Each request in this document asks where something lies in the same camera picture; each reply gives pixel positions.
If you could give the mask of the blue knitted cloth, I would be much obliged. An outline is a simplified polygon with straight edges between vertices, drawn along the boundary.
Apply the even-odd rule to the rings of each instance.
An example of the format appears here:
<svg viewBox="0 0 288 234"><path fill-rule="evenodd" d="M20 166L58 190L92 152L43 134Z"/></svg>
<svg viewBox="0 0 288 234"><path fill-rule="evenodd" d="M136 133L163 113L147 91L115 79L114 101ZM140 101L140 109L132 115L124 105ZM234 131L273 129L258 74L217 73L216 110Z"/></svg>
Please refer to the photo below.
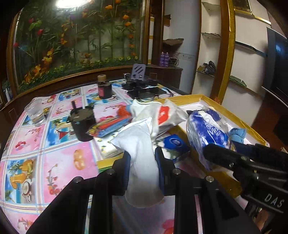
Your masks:
<svg viewBox="0 0 288 234"><path fill-rule="evenodd" d="M246 129L243 128L232 128L228 135L232 141L238 142L238 143L244 143L244 139L246 137Z"/></svg>

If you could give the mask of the blue white Vinda soft pack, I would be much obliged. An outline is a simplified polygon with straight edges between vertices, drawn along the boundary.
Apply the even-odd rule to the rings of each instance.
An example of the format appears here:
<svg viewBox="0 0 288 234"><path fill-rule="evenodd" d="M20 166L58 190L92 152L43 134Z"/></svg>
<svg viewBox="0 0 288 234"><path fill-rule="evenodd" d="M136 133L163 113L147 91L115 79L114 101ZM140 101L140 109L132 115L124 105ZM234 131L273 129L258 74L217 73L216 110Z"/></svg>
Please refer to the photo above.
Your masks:
<svg viewBox="0 0 288 234"><path fill-rule="evenodd" d="M231 146L227 122L212 107L203 106L201 109L191 112L186 122L186 134L189 144L198 153L199 162L209 171L215 166L205 159L204 147L215 144L230 149Z"/></svg>

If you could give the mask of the lemon print tissue pack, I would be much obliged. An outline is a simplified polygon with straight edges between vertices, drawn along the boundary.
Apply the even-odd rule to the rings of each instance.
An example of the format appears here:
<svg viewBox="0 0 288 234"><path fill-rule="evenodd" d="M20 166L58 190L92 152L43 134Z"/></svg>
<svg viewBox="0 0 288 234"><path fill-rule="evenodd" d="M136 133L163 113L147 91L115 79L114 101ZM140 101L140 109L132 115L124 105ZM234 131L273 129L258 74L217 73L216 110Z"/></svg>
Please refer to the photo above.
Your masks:
<svg viewBox="0 0 288 234"><path fill-rule="evenodd" d="M102 138L99 138L99 137L93 138L96 156L97 156L98 160L112 158L112 157L117 156L120 153L122 153L121 150L117 149L111 143L111 140L114 139L118 133L119 133L118 131L115 131L113 133L110 133L110 134L102 137Z"/></svg>

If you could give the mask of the blue Vinda tissue box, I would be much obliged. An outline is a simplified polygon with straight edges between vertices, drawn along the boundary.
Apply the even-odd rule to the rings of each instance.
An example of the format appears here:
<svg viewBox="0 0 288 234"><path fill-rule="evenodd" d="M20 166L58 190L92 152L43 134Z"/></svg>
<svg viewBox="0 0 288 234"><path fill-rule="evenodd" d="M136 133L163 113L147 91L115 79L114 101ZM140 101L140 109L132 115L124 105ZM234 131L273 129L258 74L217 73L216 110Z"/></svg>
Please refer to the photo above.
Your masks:
<svg viewBox="0 0 288 234"><path fill-rule="evenodd" d="M174 163L184 160L190 154L190 148L176 134L161 139L159 146L162 148L164 157Z"/></svg>

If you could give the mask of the white sock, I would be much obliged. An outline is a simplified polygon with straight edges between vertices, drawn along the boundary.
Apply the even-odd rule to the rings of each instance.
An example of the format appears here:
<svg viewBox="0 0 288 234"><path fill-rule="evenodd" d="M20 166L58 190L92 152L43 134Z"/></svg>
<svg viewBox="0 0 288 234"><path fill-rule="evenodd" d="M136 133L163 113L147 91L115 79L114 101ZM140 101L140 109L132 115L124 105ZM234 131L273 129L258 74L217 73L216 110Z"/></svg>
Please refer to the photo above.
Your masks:
<svg viewBox="0 0 288 234"><path fill-rule="evenodd" d="M163 199L151 140L152 130L152 118L144 118L125 126L111 141L131 157L125 198L136 208L151 207Z"/></svg>

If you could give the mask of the white cloth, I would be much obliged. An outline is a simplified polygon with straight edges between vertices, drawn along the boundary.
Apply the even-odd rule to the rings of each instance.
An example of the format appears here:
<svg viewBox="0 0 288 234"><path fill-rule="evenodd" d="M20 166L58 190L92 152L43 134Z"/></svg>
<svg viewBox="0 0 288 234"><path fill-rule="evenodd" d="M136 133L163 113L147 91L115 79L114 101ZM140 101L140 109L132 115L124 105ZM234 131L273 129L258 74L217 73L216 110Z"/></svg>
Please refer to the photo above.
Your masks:
<svg viewBox="0 0 288 234"><path fill-rule="evenodd" d="M169 117L166 122L158 125L158 114L161 106L169 107ZM187 112L168 99L165 99L164 103L158 101L139 102L133 100L133 103L130 105L130 111L133 116L132 122L150 118L148 128L151 138L156 138L173 126L177 126L188 119Z"/></svg>

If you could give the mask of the red white plastic package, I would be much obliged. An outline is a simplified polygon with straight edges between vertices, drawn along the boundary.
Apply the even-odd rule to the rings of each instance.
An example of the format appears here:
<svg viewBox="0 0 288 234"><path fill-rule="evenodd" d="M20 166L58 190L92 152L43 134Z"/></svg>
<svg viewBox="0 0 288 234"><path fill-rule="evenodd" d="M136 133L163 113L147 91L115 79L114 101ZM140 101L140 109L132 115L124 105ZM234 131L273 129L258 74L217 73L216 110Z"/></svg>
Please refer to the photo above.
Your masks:
<svg viewBox="0 0 288 234"><path fill-rule="evenodd" d="M169 107L168 106L161 106L159 109L158 114L158 125L166 122L168 120L169 115Z"/></svg>

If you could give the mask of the black television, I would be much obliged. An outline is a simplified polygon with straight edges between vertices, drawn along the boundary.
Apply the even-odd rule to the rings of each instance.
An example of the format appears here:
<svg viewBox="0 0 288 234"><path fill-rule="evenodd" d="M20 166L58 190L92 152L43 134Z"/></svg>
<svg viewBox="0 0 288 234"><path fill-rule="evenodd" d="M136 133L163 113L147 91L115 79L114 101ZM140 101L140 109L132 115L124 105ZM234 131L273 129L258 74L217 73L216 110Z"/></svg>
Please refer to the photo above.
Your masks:
<svg viewBox="0 0 288 234"><path fill-rule="evenodd" d="M267 29L267 58L262 87L287 103L287 38Z"/></svg>

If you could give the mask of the yellow cardboard box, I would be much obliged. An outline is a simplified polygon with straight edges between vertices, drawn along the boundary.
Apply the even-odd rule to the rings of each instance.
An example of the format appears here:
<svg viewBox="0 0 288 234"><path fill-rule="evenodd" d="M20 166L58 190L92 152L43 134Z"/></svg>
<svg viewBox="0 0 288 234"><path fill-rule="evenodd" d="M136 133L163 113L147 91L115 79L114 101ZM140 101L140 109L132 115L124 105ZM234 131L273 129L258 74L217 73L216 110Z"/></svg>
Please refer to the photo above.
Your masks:
<svg viewBox="0 0 288 234"><path fill-rule="evenodd" d="M190 110L195 109L195 105L205 105L209 107L213 107L221 117L223 117L229 126L231 127L240 127L247 130L245 143L246 144L261 144L263 146L268 146L268 142L265 141L254 129L252 129L248 124L243 122L240 118L235 116L229 110L219 105L212 99L204 96L203 94L189 94L184 96L174 96L169 98L171 102L176 104L177 106L184 108L188 107ZM219 183L225 188L225 190L233 197L236 198L240 195L242 188L240 183L233 178L231 172L229 171L207 171L204 166L198 160L197 152L192 149L190 152L190 157L192 161L203 171L206 175L216 176L216 179Z"/></svg>

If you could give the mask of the clear plastic cup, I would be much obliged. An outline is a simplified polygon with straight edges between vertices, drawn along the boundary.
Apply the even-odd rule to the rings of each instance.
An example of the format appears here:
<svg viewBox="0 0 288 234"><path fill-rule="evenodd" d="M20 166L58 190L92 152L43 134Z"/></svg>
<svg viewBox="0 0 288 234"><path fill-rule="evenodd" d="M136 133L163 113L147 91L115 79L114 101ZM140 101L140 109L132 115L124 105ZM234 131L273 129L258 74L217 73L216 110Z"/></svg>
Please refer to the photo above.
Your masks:
<svg viewBox="0 0 288 234"><path fill-rule="evenodd" d="M25 106L24 110L27 112L30 120L36 127L44 123L45 114L42 105L42 99L34 98Z"/></svg>

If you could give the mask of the black device on table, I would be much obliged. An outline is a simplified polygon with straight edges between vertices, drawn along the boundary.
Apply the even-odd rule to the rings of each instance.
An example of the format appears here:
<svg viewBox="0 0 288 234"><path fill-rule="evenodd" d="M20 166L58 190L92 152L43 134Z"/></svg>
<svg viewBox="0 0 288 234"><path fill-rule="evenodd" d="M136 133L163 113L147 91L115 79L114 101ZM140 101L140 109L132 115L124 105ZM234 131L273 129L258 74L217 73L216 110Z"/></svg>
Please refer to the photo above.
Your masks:
<svg viewBox="0 0 288 234"><path fill-rule="evenodd" d="M127 91L127 95L132 99L137 99L138 93L145 89L158 89L157 83L151 79L133 80L130 73L124 73L125 83L121 87Z"/></svg>

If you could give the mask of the purple bottle right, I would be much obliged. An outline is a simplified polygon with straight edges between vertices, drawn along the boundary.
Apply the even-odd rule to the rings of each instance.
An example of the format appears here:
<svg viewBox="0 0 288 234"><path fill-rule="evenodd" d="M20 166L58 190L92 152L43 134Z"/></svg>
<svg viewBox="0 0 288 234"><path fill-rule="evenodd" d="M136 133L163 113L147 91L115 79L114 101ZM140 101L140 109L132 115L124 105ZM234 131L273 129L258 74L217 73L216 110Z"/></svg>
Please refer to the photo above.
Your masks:
<svg viewBox="0 0 288 234"><path fill-rule="evenodd" d="M164 65L165 65L165 67L169 66L169 60L170 60L169 53L165 53L165 56L164 56Z"/></svg>

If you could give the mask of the purple bottle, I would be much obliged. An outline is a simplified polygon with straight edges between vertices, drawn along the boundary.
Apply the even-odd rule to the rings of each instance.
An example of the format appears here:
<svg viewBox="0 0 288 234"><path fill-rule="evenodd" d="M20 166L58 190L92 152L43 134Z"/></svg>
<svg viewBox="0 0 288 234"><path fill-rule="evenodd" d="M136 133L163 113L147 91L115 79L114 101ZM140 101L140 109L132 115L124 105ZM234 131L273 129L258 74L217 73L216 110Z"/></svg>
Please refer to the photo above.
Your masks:
<svg viewBox="0 0 288 234"><path fill-rule="evenodd" d="M161 67L165 67L165 53L164 52L161 52L160 54L159 65Z"/></svg>
<svg viewBox="0 0 288 234"><path fill-rule="evenodd" d="M169 60L170 60L169 53L165 53L165 56L164 56L164 65L165 65L165 67L169 66Z"/></svg>

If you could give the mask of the grey perforated phone stand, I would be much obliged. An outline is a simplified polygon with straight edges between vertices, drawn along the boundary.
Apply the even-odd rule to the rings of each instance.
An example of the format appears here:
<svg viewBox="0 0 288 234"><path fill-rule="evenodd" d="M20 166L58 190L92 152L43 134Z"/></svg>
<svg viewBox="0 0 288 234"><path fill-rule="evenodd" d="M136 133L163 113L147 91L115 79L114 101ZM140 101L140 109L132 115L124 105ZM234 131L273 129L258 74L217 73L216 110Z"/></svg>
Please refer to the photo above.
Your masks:
<svg viewBox="0 0 288 234"><path fill-rule="evenodd" d="M146 65L145 64L135 63L133 65L133 67L132 67L131 79L133 79L133 80L144 80L144 78L145 78L145 70L146 70Z"/></svg>

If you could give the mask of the purple frame eyeglasses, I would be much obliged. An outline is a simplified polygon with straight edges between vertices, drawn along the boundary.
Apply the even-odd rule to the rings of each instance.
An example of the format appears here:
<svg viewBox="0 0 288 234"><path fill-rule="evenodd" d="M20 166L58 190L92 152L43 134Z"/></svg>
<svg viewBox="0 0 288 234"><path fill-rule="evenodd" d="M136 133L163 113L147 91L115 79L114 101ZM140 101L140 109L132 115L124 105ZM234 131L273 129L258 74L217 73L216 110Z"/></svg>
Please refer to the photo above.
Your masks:
<svg viewBox="0 0 288 234"><path fill-rule="evenodd" d="M170 98L173 97L174 94L170 90L162 90L162 89L145 89L138 93L137 99L139 101L154 101L162 98Z"/></svg>

